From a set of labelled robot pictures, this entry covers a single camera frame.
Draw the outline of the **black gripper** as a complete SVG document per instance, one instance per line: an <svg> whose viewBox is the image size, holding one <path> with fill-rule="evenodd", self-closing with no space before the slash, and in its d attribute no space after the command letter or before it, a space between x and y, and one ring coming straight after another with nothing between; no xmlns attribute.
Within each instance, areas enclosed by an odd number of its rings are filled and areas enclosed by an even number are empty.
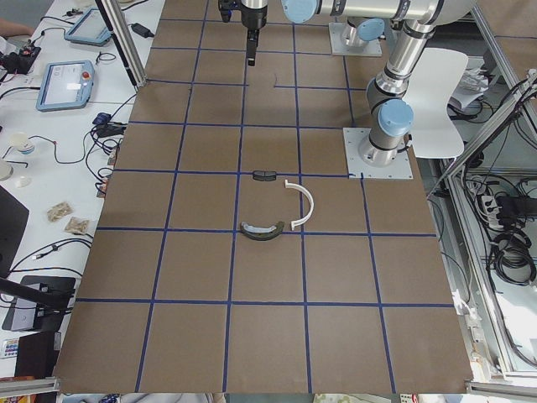
<svg viewBox="0 0 537 403"><path fill-rule="evenodd" d="M267 0L240 1L242 25L248 29L246 58L248 66L255 66L258 48L258 29L265 26L268 15Z"/></svg>

